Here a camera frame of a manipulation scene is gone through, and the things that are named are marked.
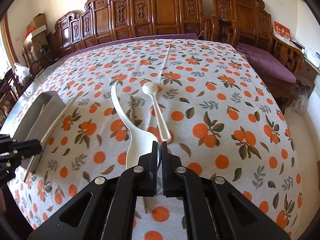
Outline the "large white rice paddle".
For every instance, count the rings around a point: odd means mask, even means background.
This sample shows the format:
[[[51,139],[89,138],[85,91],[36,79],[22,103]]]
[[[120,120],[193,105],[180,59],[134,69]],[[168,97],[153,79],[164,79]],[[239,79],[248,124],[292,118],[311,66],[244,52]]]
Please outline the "large white rice paddle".
[[[151,153],[153,143],[158,143],[158,140],[154,134],[135,126],[127,117],[118,99],[117,84],[118,81],[111,87],[111,99],[118,116],[130,133],[130,144],[126,155],[126,168],[129,169],[138,165],[142,155]]]

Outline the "small white plastic spoon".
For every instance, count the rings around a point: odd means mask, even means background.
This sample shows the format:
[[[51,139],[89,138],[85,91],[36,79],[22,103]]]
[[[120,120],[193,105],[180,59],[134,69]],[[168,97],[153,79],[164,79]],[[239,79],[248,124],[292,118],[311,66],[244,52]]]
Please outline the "small white plastic spoon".
[[[167,127],[167,124],[164,121],[163,115],[161,113],[159,104],[156,99],[157,90],[158,90],[158,87],[153,82],[146,82],[142,87],[143,93],[148,95],[151,98],[161,140],[170,141],[171,134]]]

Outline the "light wooden chopstick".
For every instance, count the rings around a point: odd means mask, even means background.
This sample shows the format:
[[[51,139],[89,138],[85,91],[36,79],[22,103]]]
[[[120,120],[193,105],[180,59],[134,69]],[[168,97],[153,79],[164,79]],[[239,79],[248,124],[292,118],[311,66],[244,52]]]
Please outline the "light wooden chopstick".
[[[67,109],[72,105],[72,103],[78,98],[79,96],[76,95],[65,107],[64,109],[61,111],[61,113],[57,116],[57,118],[53,121],[53,123],[51,124],[51,126],[48,128],[47,132],[44,134],[43,138],[41,139],[41,146],[45,147],[47,144],[47,141],[50,138],[50,135],[52,134],[55,126],[57,125],[57,123],[59,122],[59,120],[63,117],[65,111],[67,111]]]

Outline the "dark brown wooden chopstick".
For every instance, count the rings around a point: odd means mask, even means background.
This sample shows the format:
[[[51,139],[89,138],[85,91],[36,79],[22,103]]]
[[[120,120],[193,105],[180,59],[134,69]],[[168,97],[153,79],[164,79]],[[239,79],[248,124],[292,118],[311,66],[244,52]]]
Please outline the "dark brown wooden chopstick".
[[[130,100],[131,100],[131,121],[133,122],[133,124],[135,124],[135,104],[134,104],[134,98],[133,96],[130,96]],[[144,211],[145,213],[148,213],[148,206],[146,203],[146,198],[143,197],[143,205],[144,205]]]

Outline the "stainless steel utensil tray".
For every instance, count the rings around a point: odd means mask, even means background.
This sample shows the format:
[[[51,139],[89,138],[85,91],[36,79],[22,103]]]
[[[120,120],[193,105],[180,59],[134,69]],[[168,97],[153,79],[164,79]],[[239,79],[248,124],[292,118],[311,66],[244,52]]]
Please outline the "stainless steel utensil tray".
[[[19,142],[32,139],[41,141],[65,106],[56,91],[41,93],[22,118],[14,139]]]

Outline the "wooden side chair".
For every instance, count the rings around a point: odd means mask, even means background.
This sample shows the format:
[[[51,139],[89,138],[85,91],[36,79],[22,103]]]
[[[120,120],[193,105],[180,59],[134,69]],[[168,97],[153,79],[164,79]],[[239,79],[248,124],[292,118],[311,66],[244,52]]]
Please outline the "wooden side chair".
[[[10,103],[9,109],[12,109],[33,80],[55,62],[52,51],[47,44],[40,45],[40,50],[37,53],[34,49],[29,51],[23,47],[22,56],[26,60],[26,68],[29,74],[19,78],[15,73],[17,67],[15,67],[15,70],[10,69],[4,75],[4,84],[1,86],[1,88],[4,88],[3,93]]]

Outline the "white plastic bag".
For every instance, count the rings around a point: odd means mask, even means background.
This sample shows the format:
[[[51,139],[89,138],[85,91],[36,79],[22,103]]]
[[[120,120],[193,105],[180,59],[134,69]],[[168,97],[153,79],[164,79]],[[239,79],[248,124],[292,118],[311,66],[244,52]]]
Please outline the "white plastic bag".
[[[15,75],[18,77],[18,82],[25,86],[31,79],[32,75],[29,71],[29,68],[22,66],[19,63],[14,63],[15,66]]]

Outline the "orange fruit print tablecloth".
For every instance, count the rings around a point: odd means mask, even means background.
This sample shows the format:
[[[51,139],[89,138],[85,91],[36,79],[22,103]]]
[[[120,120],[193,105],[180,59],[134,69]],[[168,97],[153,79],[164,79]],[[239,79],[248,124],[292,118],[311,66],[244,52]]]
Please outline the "orange fruit print tablecloth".
[[[302,179],[292,134],[276,101],[232,46],[196,40],[129,42],[68,58],[35,96],[54,90],[69,103],[52,132],[35,174],[23,168],[9,183],[18,213],[39,227],[96,176],[125,170],[130,134],[114,110],[159,136],[146,82],[171,134],[170,153],[199,176],[225,177],[291,239],[298,237]]]

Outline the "stacked cardboard boxes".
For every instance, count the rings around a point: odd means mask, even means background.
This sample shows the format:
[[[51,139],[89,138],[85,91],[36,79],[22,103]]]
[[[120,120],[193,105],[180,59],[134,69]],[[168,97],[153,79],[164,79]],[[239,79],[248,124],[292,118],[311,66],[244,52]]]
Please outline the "stacked cardboard boxes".
[[[49,49],[46,30],[47,21],[45,14],[36,15],[28,24],[23,48],[31,57]]]

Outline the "purple bench cushion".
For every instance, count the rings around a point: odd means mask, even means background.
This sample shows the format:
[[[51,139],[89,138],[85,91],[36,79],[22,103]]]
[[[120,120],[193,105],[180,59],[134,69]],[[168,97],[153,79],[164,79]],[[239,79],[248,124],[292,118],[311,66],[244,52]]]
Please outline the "purple bench cushion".
[[[167,35],[151,35],[151,36],[142,36],[142,37],[134,37],[134,38],[127,38],[118,41],[107,42],[99,45],[95,45],[89,48],[80,49],[76,52],[70,53],[66,56],[63,56],[59,59],[59,61],[63,61],[68,59],[71,56],[75,56],[87,51],[92,51],[94,49],[103,48],[105,46],[114,46],[118,44],[126,44],[129,42],[139,42],[139,41],[149,41],[149,40],[173,40],[173,39],[187,39],[187,40],[198,40],[198,36],[195,33],[188,33],[188,34],[167,34]]]

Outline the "purple seat cushion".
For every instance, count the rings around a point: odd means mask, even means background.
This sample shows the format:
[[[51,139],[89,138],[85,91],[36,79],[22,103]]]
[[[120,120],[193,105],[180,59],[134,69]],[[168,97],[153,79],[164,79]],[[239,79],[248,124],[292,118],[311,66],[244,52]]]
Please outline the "purple seat cushion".
[[[259,76],[268,76],[288,83],[296,82],[296,77],[268,51],[244,43],[238,43],[236,49],[244,54]]]

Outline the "carved wooden bench backrest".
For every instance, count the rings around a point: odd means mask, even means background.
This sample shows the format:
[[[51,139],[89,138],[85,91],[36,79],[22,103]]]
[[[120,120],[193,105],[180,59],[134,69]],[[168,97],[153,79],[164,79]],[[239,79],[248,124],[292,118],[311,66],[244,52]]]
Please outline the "carved wooden bench backrest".
[[[69,12],[55,24],[60,56],[127,38],[195,33],[216,41],[219,21],[205,15],[202,0],[88,0],[85,10]]]

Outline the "red card sign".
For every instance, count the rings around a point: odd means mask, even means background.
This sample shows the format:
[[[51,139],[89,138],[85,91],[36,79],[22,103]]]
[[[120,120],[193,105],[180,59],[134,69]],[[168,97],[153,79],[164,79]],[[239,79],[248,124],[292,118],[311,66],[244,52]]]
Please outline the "red card sign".
[[[275,20],[273,21],[273,34],[286,42],[289,42],[291,38],[290,29]]]

